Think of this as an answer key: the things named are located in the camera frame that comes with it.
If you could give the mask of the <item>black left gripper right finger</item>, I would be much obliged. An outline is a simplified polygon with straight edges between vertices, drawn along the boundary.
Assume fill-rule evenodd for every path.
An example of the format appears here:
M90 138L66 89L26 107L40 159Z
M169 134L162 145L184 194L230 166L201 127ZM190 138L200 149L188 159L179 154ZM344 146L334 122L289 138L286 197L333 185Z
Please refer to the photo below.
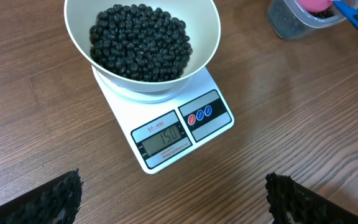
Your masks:
M286 175L265 177L268 212L274 224L350 224L358 216L330 202Z

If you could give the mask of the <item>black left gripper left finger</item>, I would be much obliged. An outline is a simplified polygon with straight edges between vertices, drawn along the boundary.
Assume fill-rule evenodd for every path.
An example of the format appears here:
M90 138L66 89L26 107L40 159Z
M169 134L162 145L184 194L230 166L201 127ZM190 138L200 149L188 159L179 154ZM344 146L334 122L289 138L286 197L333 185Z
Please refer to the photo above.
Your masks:
M0 206L0 224L72 224L80 210L83 181L69 171Z

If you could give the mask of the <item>pink scoop with blue handle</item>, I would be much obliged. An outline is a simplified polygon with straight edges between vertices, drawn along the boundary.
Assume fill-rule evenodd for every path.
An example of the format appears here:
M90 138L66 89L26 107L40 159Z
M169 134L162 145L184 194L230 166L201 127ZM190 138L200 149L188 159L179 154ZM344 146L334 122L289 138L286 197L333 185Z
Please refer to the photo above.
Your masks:
M340 0L299 0L302 7L308 12L321 12L329 8L332 4L339 12L358 30L358 10L350 7L347 3Z

